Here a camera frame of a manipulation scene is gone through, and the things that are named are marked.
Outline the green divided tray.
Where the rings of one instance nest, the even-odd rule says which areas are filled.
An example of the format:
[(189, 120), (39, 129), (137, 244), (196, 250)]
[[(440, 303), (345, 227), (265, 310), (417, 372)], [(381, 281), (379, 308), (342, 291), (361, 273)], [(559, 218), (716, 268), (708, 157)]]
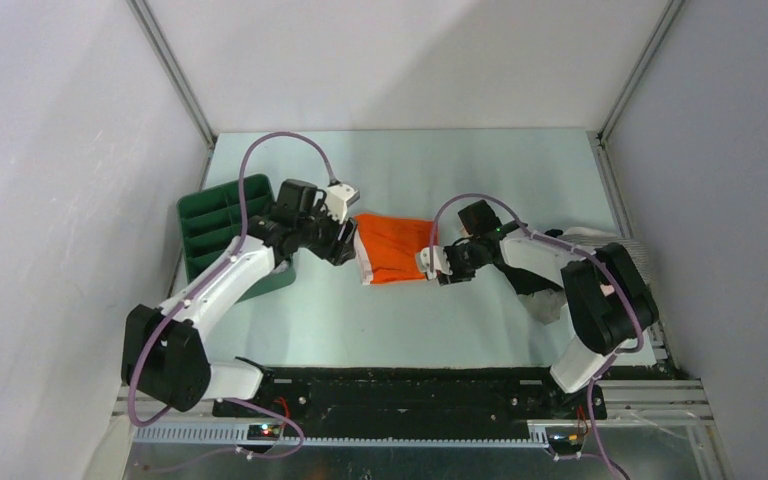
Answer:
[[(244, 178), (247, 218), (267, 213), (274, 202), (268, 176), (254, 174)], [(208, 270), (241, 231), (238, 180), (219, 184), (181, 197), (176, 205), (183, 247), (183, 267), (188, 283)], [(239, 302), (286, 288), (296, 280), (292, 260), (285, 261), (276, 272), (260, 279)]]

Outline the orange underwear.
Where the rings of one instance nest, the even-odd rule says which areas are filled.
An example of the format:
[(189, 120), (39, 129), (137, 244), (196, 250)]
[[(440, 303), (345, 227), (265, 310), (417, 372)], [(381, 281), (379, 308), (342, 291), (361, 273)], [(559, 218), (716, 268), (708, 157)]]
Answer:
[(355, 258), (363, 285), (425, 280), (416, 254), (429, 245), (432, 222), (362, 213), (355, 217)]

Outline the grey underwear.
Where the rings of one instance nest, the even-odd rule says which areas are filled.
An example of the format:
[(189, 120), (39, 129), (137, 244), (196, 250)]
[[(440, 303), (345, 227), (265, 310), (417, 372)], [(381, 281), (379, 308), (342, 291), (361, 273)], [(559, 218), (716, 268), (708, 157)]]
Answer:
[(518, 298), (531, 318), (544, 325), (558, 321), (563, 307), (567, 304), (563, 291), (550, 289), (519, 295)]

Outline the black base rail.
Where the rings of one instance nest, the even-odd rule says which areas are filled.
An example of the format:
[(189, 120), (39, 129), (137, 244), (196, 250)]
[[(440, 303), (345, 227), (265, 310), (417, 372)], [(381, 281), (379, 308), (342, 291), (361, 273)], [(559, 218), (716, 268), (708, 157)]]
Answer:
[(600, 389), (565, 393), (541, 367), (274, 367), (252, 402), (310, 440), (524, 440), (530, 421), (607, 416)]

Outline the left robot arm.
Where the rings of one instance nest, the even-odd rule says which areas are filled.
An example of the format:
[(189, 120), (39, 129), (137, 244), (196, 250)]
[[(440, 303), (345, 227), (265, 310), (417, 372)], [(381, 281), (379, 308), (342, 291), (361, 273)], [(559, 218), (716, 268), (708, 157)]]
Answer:
[(143, 393), (185, 412), (205, 399), (237, 399), (252, 416), (276, 403), (264, 368), (237, 358), (211, 360), (211, 331), (258, 281), (301, 249), (341, 266), (354, 257), (357, 222), (349, 214), (357, 188), (336, 182), (324, 189), (300, 180), (281, 184), (265, 213), (247, 219), (241, 234), (206, 271), (159, 306), (134, 307), (126, 318), (121, 378), (134, 399)]

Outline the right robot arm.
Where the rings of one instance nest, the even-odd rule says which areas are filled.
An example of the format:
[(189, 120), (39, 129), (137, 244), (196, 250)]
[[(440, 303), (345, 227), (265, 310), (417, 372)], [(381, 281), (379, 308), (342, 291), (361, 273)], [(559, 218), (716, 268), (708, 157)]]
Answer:
[(495, 210), (512, 209), (503, 201), (477, 193), (465, 197), (471, 203), (458, 213), (464, 237), (441, 246), (431, 232), (416, 255), (418, 269), (449, 285), (470, 281), (492, 265), (521, 299), (548, 297), (568, 311), (574, 334), (549, 368), (554, 383), (541, 392), (545, 411), (566, 418), (580, 407), (582, 388), (618, 356), (644, 347), (645, 330), (659, 318), (651, 289), (624, 243), (596, 236), (586, 246), (565, 233), (533, 229), (516, 214), (504, 223)]

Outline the black underwear beige waistband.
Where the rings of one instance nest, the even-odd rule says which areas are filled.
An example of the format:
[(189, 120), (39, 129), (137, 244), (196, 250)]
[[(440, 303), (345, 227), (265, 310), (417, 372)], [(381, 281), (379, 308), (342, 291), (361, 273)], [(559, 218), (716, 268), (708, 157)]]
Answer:
[(493, 265), (516, 294), (531, 295), (544, 290), (563, 291), (560, 260), (561, 255), (555, 249), (516, 231), (499, 240)]

